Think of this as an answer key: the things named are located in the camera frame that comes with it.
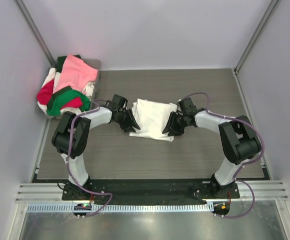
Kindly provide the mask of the white t shirt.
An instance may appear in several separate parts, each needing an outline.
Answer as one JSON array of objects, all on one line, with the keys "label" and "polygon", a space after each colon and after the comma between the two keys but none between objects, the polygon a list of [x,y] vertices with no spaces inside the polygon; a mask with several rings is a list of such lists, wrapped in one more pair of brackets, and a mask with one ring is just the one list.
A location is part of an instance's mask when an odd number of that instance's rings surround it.
[{"label": "white t shirt", "polygon": [[173,103],[160,103],[146,99],[137,99],[131,108],[133,116],[140,127],[130,132],[130,137],[147,138],[158,141],[172,142],[173,136],[162,133],[167,125],[170,113],[177,110]]}]

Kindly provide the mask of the clear plastic bin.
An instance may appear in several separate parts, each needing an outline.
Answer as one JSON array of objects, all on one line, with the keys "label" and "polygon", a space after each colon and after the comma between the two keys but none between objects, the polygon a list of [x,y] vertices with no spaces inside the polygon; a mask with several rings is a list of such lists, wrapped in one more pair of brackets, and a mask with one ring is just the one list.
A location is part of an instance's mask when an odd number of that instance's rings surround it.
[{"label": "clear plastic bin", "polygon": [[[99,89],[99,78],[100,78],[101,60],[99,60],[99,59],[92,59],[92,58],[83,58],[83,61],[87,65],[89,65],[90,67],[98,70],[96,80],[93,82],[94,90],[93,90],[93,93],[92,93],[91,97],[89,98],[91,101],[93,101],[93,100],[95,100],[95,95],[96,95],[96,93],[97,93],[97,91]],[[44,117],[47,120],[54,119],[54,118],[56,118],[56,119],[60,119],[61,118],[61,116],[54,117],[54,116],[49,116],[49,115],[45,114],[39,108],[39,106],[36,106],[35,107],[34,112],[35,112],[36,115],[41,116],[41,117]]]}]

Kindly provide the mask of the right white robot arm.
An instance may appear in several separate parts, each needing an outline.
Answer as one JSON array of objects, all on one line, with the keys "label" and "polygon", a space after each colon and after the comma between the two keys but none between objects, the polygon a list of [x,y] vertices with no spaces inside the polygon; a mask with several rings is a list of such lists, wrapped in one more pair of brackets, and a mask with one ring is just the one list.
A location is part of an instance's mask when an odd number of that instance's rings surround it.
[{"label": "right white robot arm", "polygon": [[216,198],[227,196],[241,168],[262,151],[257,130],[245,115],[231,117],[196,108],[189,97],[179,101],[177,106],[162,133],[181,136],[186,127],[194,126],[219,134],[225,158],[211,176],[209,190]]}]

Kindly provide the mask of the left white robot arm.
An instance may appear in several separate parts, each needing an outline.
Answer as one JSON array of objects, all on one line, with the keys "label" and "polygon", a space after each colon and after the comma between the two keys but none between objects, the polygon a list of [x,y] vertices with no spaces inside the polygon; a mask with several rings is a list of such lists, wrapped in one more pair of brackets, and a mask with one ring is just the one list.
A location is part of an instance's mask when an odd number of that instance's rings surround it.
[{"label": "left white robot arm", "polygon": [[125,133],[140,130],[128,100],[115,94],[112,100],[79,114],[65,112],[52,137],[52,145],[61,154],[68,172],[68,180],[75,185],[74,194],[84,200],[91,195],[90,177],[85,169],[83,153],[87,146],[89,131],[111,122],[119,124]]}]

